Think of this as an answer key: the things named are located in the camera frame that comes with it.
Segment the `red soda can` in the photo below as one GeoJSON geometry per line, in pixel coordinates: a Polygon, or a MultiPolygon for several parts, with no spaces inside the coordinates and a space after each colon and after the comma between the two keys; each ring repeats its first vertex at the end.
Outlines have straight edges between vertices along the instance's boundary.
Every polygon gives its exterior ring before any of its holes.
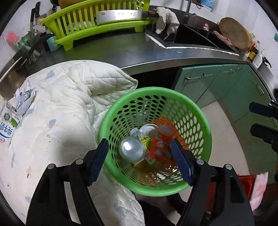
{"type": "Polygon", "coordinates": [[[137,137],[129,136],[120,142],[119,154],[127,162],[136,164],[144,158],[146,149],[137,137]]]}

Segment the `red instant noodle cup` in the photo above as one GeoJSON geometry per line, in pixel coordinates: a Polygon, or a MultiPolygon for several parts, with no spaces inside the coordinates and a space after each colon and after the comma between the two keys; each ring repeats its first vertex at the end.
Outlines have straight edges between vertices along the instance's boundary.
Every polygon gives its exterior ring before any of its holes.
{"type": "Polygon", "coordinates": [[[170,146],[173,139],[173,128],[170,125],[161,125],[157,131],[157,138],[170,146]]]}

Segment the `orange snack packet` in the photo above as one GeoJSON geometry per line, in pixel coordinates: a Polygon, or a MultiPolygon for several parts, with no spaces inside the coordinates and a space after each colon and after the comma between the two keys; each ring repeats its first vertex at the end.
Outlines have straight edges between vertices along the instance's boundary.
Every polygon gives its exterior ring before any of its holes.
{"type": "Polygon", "coordinates": [[[149,150],[149,157],[155,159],[158,162],[176,166],[176,162],[171,154],[170,147],[159,139],[152,139],[149,150]]]}

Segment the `yellow plastic wrapper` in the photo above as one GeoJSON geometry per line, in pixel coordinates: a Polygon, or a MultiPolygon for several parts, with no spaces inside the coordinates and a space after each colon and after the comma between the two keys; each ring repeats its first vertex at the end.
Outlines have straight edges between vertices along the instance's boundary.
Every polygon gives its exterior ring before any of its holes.
{"type": "Polygon", "coordinates": [[[137,164],[134,164],[134,168],[144,172],[155,175],[157,178],[165,180],[167,171],[172,167],[171,164],[165,164],[154,160],[152,164],[149,164],[145,159],[137,164]]]}

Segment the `yellow label plastic bottle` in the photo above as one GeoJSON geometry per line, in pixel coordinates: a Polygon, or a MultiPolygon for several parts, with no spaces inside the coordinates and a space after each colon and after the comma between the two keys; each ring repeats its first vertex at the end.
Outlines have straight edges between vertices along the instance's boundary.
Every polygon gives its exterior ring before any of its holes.
{"type": "Polygon", "coordinates": [[[152,164],[152,162],[154,161],[154,159],[150,158],[149,157],[149,150],[150,150],[150,146],[151,146],[151,141],[152,139],[148,136],[144,136],[144,137],[141,137],[140,136],[140,129],[138,128],[133,128],[131,131],[130,131],[130,136],[134,136],[134,137],[137,137],[141,143],[143,144],[143,148],[144,148],[144,155],[143,155],[143,158],[149,163],[149,164],[152,164]]]}

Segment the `green perforated trash basket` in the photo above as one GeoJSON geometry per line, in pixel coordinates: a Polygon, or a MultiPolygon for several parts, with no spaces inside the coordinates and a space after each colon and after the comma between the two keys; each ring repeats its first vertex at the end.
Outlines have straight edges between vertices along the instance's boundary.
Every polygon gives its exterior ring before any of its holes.
{"type": "Polygon", "coordinates": [[[188,187],[171,154],[173,139],[206,162],[212,150],[211,130],[201,109],[187,96],[159,87],[119,98],[106,113],[99,136],[109,144],[105,170],[144,196],[172,195],[188,187]]]}

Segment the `green cabinet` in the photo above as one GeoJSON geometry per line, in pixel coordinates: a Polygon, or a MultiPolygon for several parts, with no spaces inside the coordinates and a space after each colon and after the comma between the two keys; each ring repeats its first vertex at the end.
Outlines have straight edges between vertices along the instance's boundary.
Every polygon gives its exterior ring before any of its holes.
{"type": "Polygon", "coordinates": [[[268,104],[270,93],[247,64],[181,67],[174,89],[204,112],[212,133],[209,163],[230,163],[240,175],[267,172],[274,183],[277,154],[270,144],[251,135],[253,124],[277,128],[277,121],[254,114],[249,104],[268,104]]]}

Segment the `white quilted cloth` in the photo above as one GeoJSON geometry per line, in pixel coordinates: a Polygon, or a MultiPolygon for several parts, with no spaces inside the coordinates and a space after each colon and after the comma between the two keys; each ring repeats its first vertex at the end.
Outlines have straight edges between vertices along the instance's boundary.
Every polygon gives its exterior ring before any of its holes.
{"type": "Polygon", "coordinates": [[[21,223],[46,167],[68,165],[95,149],[108,109],[138,85],[120,68],[92,60],[56,64],[26,81],[35,98],[9,146],[1,147],[1,192],[21,223]]]}

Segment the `white milk carton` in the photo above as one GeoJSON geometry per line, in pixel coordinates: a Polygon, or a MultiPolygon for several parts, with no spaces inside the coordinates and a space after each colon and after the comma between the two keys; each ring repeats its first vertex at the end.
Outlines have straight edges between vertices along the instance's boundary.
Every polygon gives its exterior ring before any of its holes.
{"type": "Polygon", "coordinates": [[[1,109],[1,146],[9,146],[19,122],[20,116],[17,114],[15,108],[8,101],[5,101],[1,109]]]}

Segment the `crumpled white paper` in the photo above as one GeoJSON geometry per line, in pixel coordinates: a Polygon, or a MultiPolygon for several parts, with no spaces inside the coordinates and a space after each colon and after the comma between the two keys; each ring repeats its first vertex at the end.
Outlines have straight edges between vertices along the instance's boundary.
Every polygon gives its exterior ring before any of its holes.
{"type": "Polygon", "coordinates": [[[26,80],[22,86],[15,91],[14,97],[9,100],[9,103],[15,108],[19,116],[23,116],[31,106],[35,96],[35,88],[26,80]]]}

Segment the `steel sink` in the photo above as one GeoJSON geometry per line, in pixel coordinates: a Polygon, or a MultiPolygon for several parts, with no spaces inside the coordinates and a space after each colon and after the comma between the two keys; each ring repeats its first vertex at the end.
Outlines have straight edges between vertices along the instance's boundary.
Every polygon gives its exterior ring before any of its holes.
{"type": "Polygon", "coordinates": [[[156,25],[148,25],[145,34],[165,48],[191,48],[219,50],[223,53],[238,55],[238,49],[222,41],[213,32],[222,34],[219,25],[201,17],[194,17],[188,24],[180,24],[175,33],[168,35],[164,29],[156,33],[156,25]]]}

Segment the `green utensil holder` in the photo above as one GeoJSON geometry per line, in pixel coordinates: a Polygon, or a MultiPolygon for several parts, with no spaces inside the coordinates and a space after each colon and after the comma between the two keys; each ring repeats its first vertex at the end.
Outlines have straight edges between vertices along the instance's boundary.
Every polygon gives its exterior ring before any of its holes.
{"type": "Polygon", "coordinates": [[[17,45],[19,49],[24,52],[28,53],[31,47],[40,39],[40,35],[34,33],[33,31],[29,31],[25,36],[23,36],[18,42],[17,45]]]}

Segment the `white dish rag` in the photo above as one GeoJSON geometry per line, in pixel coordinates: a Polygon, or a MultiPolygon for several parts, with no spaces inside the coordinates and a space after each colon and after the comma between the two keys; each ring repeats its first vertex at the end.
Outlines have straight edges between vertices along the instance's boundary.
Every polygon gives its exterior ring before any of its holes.
{"type": "Polygon", "coordinates": [[[176,14],[170,9],[166,9],[164,7],[157,7],[156,12],[159,15],[156,22],[156,33],[161,34],[162,31],[166,28],[166,25],[168,25],[168,28],[166,30],[167,35],[176,33],[180,25],[176,14]]]}

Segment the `steel tray in rack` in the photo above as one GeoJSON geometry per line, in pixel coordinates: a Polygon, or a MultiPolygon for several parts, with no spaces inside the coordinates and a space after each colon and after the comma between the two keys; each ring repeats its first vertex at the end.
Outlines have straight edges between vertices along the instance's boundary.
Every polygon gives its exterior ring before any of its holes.
{"type": "Polygon", "coordinates": [[[97,25],[105,25],[123,21],[146,20],[148,17],[148,11],[131,9],[106,10],[97,13],[96,22],[97,25]]]}

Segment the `pink bottle brush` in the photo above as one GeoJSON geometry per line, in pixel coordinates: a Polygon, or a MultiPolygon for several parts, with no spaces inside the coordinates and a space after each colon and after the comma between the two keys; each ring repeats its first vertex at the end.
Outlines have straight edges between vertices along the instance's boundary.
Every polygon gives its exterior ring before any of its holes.
{"type": "Polygon", "coordinates": [[[6,36],[6,42],[15,44],[19,41],[20,37],[17,36],[14,32],[9,31],[6,36]]]}

